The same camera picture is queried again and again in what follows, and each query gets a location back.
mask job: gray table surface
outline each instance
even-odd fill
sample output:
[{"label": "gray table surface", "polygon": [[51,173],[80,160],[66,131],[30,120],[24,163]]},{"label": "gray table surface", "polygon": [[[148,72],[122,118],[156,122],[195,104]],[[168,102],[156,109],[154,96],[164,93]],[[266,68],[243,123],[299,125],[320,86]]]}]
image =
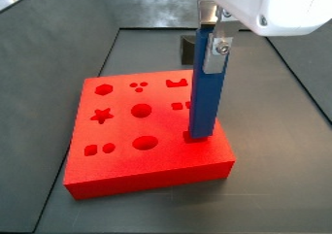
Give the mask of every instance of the gray table surface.
[{"label": "gray table surface", "polygon": [[270,40],[332,122],[332,21],[307,36]]},{"label": "gray table surface", "polygon": [[[103,76],[187,69],[188,31],[120,31]],[[332,128],[266,38],[235,38],[218,117],[227,180],[75,201],[58,179],[38,232],[332,232]]]}]

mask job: shape sorter block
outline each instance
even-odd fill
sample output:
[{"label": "shape sorter block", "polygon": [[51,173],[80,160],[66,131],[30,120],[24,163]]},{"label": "shape sorter block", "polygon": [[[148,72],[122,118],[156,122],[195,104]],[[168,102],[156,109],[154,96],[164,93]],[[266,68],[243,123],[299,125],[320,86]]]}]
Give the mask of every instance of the shape sorter block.
[{"label": "shape sorter block", "polygon": [[235,163],[219,122],[188,135],[192,70],[87,79],[64,185],[75,199],[226,178]]}]

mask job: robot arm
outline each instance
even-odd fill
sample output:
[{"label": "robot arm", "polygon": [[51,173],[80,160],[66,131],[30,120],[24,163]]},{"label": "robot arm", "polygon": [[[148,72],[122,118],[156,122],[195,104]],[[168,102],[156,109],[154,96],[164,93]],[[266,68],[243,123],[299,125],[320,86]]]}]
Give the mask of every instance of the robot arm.
[{"label": "robot arm", "polygon": [[[200,8],[204,8],[206,1],[199,0]],[[238,23],[230,21],[230,16],[234,15],[263,36],[308,34],[332,17],[332,0],[215,0],[215,2],[219,5],[215,27],[202,24],[196,32],[190,114],[192,138],[204,138],[214,134],[232,37],[240,26],[239,21]]]},{"label": "robot arm", "polygon": [[263,36],[311,33],[332,17],[332,0],[214,0]]}]

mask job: circular hole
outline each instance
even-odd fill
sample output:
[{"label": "circular hole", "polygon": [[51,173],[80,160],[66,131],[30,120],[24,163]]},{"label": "circular hole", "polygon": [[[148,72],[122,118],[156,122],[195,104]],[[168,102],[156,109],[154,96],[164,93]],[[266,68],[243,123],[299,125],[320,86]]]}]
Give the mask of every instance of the circular hole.
[{"label": "circular hole", "polygon": [[108,143],[103,146],[104,153],[111,153],[115,151],[115,149],[116,149],[116,145],[114,145],[112,143]]},{"label": "circular hole", "polygon": [[138,150],[150,150],[159,144],[159,139],[154,136],[143,136],[135,139],[132,146]]},{"label": "circular hole", "polygon": [[84,149],[86,156],[95,155],[96,153],[98,153],[98,146],[96,145],[90,145],[86,147],[86,149]]},{"label": "circular hole", "polygon": [[152,107],[147,104],[138,104],[131,108],[135,117],[147,117],[152,113]]}]

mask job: small hole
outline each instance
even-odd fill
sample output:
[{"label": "small hole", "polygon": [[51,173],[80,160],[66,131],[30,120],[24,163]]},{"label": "small hole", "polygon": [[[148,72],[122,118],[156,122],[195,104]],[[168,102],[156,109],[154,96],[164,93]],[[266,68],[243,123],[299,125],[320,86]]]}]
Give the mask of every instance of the small hole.
[{"label": "small hole", "polygon": [[172,103],[172,104],[171,104],[171,108],[172,108],[174,110],[182,110],[182,109],[183,109],[183,105],[182,105],[182,103]]},{"label": "small hole", "polygon": [[147,104],[138,104],[132,107],[131,113],[135,117],[147,117],[152,113],[152,107]]},{"label": "small hole", "polygon": [[96,87],[95,93],[104,96],[114,91],[114,87],[110,84],[102,84]]},{"label": "small hole", "polygon": [[132,146],[138,150],[150,150],[159,144],[159,139],[154,136],[143,136],[135,139]]},{"label": "small hole", "polygon": [[95,155],[96,153],[98,153],[98,146],[96,145],[90,145],[86,147],[86,149],[84,149],[86,156]]},{"label": "small hole", "polygon": [[111,152],[115,151],[115,149],[116,149],[116,145],[112,144],[112,143],[108,143],[108,144],[106,144],[106,145],[103,146],[103,152],[104,152],[104,153],[111,153]]}]

